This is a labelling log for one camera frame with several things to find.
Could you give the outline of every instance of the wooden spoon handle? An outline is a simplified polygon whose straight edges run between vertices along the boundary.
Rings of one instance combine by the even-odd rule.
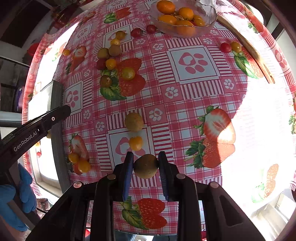
[[[242,43],[242,45],[246,48],[246,50],[250,53],[250,55],[254,58],[256,63],[258,64],[259,68],[263,72],[265,78],[267,79],[269,84],[274,84],[274,77],[272,73],[269,71],[268,67],[265,65],[264,60],[257,52],[257,50],[251,45],[251,43],[246,40],[244,36],[242,36],[227,19],[223,18],[222,16],[218,15],[217,22],[222,24],[224,27],[228,28]]]

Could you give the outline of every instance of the gloved hand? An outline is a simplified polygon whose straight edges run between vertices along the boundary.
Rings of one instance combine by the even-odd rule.
[[[36,209],[37,201],[30,184],[33,179],[28,171],[18,164],[20,172],[20,200],[23,202],[22,209],[25,213],[34,211]],[[15,188],[11,185],[0,185],[0,215],[11,227],[19,231],[26,231],[27,226],[16,216],[16,214],[9,208],[7,203],[15,196]]]

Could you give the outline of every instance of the tablecloth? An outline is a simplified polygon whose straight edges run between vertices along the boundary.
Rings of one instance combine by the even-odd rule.
[[[240,58],[242,61],[233,52],[221,52],[221,43],[238,40],[219,23],[215,23],[209,34],[198,38],[147,34],[145,27],[151,24],[149,9],[154,2],[105,0],[74,18],[57,33],[46,34],[29,70],[22,121],[27,121],[30,98],[52,79],[61,82],[65,89],[64,103],[72,110],[71,116],[64,121],[62,132],[65,153],[70,152],[72,135],[78,134],[84,140],[91,163],[89,172],[69,173],[70,179],[90,183],[111,173],[131,150],[128,145],[131,133],[124,126],[124,118],[129,112],[137,112],[144,120],[144,128],[137,134],[143,138],[144,145],[134,152],[135,160],[146,153],[157,156],[165,151],[169,162],[176,164],[179,172],[205,184],[218,182],[250,215],[289,187],[293,177],[293,98],[296,90],[293,73],[268,30],[238,0],[218,1],[229,7],[228,12],[219,14],[254,45],[274,75],[275,84],[268,84],[246,50],[240,55],[244,56]],[[132,38],[130,32],[134,28],[141,28],[144,34]],[[140,59],[138,74],[144,78],[145,86],[135,95],[110,101],[100,91],[101,71],[95,67],[96,54],[100,48],[110,46],[110,40],[118,30],[125,31],[127,36],[121,41],[122,53],[115,59],[119,64],[130,58]],[[74,51],[81,46],[86,48],[84,59],[67,74],[71,56],[61,53],[64,48]],[[207,127],[203,121],[209,115],[215,117],[213,113],[231,119],[234,131],[230,142],[218,146],[221,150],[227,149],[228,153],[221,154],[225,155],[225,161],[214,168],[198,165],[195,166],[200,168],[195,168],[190,165],[193,159],[184,160],[189,155],[196,155],[190,151],[194,144],[199,146],[200,143],[207,148],[212,143],[209,132],[205,135]],[[26,168],[31,171],[28,155],[24,158]],[[150,179],[140,179],[133,174],[129,195],[140,224],[128,223],[126,216],[123,217],[126,212],[123,205],[115,203],[115,229],[146,234],[177,232],[178,204],[165,201],[159,172]],[[141,211],[137,209],[143,198],[164,203],[165,208],[159,214],[167,221],[164,227],[147,228],[147,221],[141,219]]]

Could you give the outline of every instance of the glass bowl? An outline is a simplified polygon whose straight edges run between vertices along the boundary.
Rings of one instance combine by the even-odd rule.
[[[217,20],[217,13],[215,8],[213,8],[212,6],[203,5],[193,0],[172,0],[171,2],[175,4],[176,10],[179,10],[181,7],[191,8],[194,12],[194,15],[201,16],[206,25],[203,27],[186,25],[176,26],[165,23],[163,21],[159,21],[158,17],[160,15],[163,15],[163,13],[157,10],[157,2],[155,2],[151,5],[149,14],[153,24],[161,32],[179,38],[195,38],[208,34],[211,31]]]

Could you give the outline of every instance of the silver bolt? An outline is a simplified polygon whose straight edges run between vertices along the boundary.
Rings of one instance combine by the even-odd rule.
[[[182,174],[182,173],[178,173],[178,174],[176,175],[176,177],[177,177],[178,179],[185,179],[185,175]]]
[[[116,175],[115,175],[115,174],[109,174],[109,175],[107,176],[107,178],[108,178],[109,180],[114,180],[114,179],[116,178]]]
[[[73,187],[74,188],[80,188],[82,186],[82,183],[81,182],[75,182],[74,184],[73,184]]]
[[[211,182],[211,183],[210,183],[210,186],[211,186],[212,188],[218,188],[218,187],[219,187],[219,184],[218,184],[217,182]]]

